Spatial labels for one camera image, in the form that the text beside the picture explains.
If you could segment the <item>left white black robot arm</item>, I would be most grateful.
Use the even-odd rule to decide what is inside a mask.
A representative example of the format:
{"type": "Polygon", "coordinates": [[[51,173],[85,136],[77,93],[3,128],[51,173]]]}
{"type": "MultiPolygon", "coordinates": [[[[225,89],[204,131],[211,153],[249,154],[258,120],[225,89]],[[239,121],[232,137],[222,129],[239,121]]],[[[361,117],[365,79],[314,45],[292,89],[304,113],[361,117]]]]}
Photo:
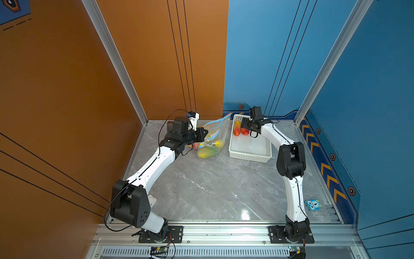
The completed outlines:
{"type": "Polygon", "coordinates": [[[205,140],[208,130],[197,127],[198,120],[199,114],[194,111],[177,117],[172,122],[172,129],[159,142],[154,155],[127,180],[118,180],[114,184],[108,209],[112,218],[140,228],[155,242],[169,239],[168,220],[152,211],[148,194],[186,146],[205,140]]]}

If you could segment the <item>green circuit board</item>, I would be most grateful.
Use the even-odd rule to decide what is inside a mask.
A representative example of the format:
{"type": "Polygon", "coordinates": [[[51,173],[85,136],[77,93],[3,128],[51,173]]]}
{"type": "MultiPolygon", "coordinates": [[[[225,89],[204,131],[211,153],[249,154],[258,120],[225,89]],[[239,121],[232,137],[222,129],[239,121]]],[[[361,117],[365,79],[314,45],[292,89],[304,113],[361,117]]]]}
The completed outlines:
{"type": "Polygon", "coordinates": [[[293,254],[300,254],[300,253],[306,253],[306,249],[304,246],[291,246],[290,247],[290,255],[293,254]]]}
{"type": "Polygon", "coordinates": [[[168,246],[151,247],[150,255],[151,256],[156,256],[156,255],[167,256],[168,252],[169,252],[168,246]]]}

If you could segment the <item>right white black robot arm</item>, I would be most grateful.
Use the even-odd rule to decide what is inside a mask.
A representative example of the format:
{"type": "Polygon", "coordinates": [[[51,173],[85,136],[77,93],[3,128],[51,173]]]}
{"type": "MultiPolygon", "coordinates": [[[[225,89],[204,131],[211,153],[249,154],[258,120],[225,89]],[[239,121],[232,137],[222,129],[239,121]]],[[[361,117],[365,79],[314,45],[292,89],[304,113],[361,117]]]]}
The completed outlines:
{"type": "Polygon", "coordinates": [[[287,212],[283,229],[275,227],[273,236],[282,243],[314,243],[310,221],[305,213],[303,179],[306,170],[305,146],[283,134],[276,123],[267,119],[258,106],[250,108],[249,119],[241,121],[241,128],[262,135],[278,149],[277,170],[286,189],[287,212]]]}

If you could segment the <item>blue owl toy block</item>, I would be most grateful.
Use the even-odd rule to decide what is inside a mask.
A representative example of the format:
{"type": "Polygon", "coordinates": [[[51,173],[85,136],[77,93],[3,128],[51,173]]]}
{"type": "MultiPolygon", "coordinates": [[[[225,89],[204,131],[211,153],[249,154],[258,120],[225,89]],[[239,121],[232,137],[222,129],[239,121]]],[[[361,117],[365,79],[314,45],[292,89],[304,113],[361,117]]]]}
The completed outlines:
{"type": "Polygon", "coordinates": [[[309,211],[320,210],[322,208],[320,201],[316,199],[306,200],[305,204],[307,205],[309,211]]]}

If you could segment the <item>white perforated plastic basket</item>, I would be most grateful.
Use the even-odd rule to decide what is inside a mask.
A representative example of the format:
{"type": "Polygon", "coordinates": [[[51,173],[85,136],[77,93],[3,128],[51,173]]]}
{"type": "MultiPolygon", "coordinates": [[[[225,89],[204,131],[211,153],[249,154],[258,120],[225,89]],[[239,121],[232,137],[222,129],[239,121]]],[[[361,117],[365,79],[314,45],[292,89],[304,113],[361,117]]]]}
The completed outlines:
{"type": "Polygon", "coordinates": [[[229,156],[234,159],[249,160],[260,163],[267,163],[272,158],[272,145],[262,135],[253,138],[248,133],[239,136],[234,135],[234,128],[236,122],[242,121],[243,118],[249,119],[248,115],[235,114],[233,117],[230,143],[229,143],[229,156]]]}

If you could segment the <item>aluminium rail frame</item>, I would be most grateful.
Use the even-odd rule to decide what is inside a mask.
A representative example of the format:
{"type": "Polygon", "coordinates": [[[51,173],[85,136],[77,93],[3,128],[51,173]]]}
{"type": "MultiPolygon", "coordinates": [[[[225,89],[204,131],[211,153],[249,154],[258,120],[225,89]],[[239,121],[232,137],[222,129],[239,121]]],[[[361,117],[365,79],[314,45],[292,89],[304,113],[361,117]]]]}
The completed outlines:
{"type": "Polygon", "coordinates": [[[367,259],[368,252],[357,232],[347,224],[312,224],[315,243],[272,244],[267,228],[272,221],[173,221],[183,226],[181,243],[139,243],[139,231],[125,224],[101,224],[87,252],[88,259],[151,259],[151,247],[168,246],[161,259],[367,259]],[[304,246],[306,253],[290,255],[291,246],[304,246]]]}

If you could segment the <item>green mango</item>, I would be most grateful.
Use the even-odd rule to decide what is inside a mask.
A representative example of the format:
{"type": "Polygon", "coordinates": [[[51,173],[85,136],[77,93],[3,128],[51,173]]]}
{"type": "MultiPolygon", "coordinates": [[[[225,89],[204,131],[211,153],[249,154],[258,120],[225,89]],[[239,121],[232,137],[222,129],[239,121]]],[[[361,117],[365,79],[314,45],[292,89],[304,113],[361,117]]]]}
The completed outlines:
{"type": "Polygon", "coordinates": [[[200,159],[206,159],[206,158],[210,158],[210,157],[216,156],[219,151],[220,151],[219,148],[215,148],[215,147],[204,147],[204,148],[198,149],[197,156],[200,159]]]}

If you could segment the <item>red yellow mango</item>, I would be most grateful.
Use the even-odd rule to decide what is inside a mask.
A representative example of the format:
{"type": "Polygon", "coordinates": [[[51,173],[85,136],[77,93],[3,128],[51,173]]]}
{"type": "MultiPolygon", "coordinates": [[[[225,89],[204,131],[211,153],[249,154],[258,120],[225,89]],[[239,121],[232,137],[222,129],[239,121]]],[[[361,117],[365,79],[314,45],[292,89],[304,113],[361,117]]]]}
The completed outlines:
{"type": "Polygon", "coordinates": [[[244,136],[249,136],[249,135],[250,135],[250,131],[249,131],[248,129],[244,129],[244,128],[242,128],[242,129],[241,129],[241,133],[242,133],[244,136]]]}

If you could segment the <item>corner aluminium post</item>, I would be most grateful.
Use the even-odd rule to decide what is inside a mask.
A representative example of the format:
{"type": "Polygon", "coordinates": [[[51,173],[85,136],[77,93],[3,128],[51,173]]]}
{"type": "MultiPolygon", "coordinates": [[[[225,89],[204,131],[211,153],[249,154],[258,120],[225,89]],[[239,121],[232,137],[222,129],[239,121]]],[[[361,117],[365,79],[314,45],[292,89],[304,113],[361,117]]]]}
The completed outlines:
{"type": "Polygon", "coordinates": [[[345,48],[347,47],[372,3],[373,0],[356,1],[325,62],[323,63],[323,66],[321,67],[298,113],[295,116],[294,123],[296,126],[299,126],[305,118],[305,115],[309,111],[311,105],[314,103],[316,97],[330,76],[332,70],[337,64],[337,61],[340,59],[342,53],[344,52],[345,48]]]}
{"type": "Polygon", "coordinates": [[[133,82],[127,72],[121,55],[116,47],[115,41],[111,35],[111,32],[106,24],[103,14],[99,8],[98,2],[95,0],[82,0],[82,3],[87,11],[87,14],[98,33],[98,36],[104,46],[113,67],[126,91],[126,94],[137,114],[141,124],[146,127],[148,124],[148,118],[138,97],[133,82]]]}

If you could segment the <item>clear zip-top bag blue zipper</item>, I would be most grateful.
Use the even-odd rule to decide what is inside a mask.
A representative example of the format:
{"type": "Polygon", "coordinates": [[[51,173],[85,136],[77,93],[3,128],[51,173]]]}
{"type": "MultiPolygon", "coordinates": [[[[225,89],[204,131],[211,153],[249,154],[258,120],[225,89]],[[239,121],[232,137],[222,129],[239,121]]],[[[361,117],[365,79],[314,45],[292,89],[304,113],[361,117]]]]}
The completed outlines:
{"type": "Polygon", "coordinates": [[[212,147],[212,143],[218,140],[222,142],[224,147],[226,137],[229,132],[231,116],[232,113],[228,113],[221,119],[206,123],[203,127],[208,130],[209,133],[206,136],[205,141],[198,145],[198,149],[204,147],[212,147]]]}

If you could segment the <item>dark red wooden stand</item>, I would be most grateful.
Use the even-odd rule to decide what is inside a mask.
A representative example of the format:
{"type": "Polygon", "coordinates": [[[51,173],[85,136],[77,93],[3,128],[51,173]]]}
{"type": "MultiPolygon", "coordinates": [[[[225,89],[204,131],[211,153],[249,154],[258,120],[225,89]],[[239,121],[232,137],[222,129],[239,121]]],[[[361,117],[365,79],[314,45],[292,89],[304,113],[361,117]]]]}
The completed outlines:
{"type": "Polygon", "coordinates": [[[167,122],[167,132],[171,132],[173,130],[173,127],[174,127],[173,121],[167,122]]]}

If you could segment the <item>green circuit board right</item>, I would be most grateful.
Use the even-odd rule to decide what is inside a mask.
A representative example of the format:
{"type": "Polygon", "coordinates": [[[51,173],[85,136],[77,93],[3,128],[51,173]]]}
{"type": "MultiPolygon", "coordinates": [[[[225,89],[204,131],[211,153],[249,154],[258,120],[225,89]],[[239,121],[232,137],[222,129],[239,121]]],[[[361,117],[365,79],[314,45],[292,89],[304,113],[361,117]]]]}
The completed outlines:
{"type": "Polygon", "coordinates": [[[306,253],[306,249],[304,246],[291,246],[290,247],[290,255],[293,254],[300,254],[300,253],[306,253]]]}

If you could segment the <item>red orange mango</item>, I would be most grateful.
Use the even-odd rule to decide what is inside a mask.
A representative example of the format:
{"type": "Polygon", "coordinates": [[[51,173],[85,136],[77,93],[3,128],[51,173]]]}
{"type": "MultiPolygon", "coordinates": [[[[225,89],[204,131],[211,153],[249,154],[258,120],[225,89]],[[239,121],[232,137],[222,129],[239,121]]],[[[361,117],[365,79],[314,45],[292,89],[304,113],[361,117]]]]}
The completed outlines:
{"type": "Polygon", "coordinates": [[[234,135],[237,137],[241,134],[241,123],[238,120],[234,121],[234,130],[233,130],[234,135]]]}

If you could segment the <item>green circuit board left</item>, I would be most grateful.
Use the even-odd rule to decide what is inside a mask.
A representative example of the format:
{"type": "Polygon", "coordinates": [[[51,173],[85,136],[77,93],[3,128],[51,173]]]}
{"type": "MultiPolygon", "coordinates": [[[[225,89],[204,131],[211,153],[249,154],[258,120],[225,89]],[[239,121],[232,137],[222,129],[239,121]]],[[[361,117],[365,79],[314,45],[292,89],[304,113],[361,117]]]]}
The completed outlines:
{"type": "Polygon", "coordinates": [[[169,252],[168,246],[151,247],[150,255],[151,256],[156,256],[156,255],[167,256],[168,252],[169,252]]]}

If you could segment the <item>right corner aluminium post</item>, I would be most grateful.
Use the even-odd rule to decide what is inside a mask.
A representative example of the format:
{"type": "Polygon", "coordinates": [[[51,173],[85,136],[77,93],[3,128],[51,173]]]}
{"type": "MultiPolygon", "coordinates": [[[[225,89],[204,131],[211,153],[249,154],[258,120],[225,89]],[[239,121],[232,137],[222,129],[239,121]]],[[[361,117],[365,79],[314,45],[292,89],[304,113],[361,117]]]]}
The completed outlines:
{"type": "Polygon", "coordinates": [[[325,62],[323,63],[323,66],[321,67],[298,113],[295,116],[294,123],[296,126],[299,126],[305,118],[305,115],[309,111],[311,105],[314,103],[316,97],[330,76],[332,70],[337,64],[337,61],[340,59],[342,53],[344,52],[345,48],[347,47],[372,3],[373,0],[356,1],[325,62]]]}

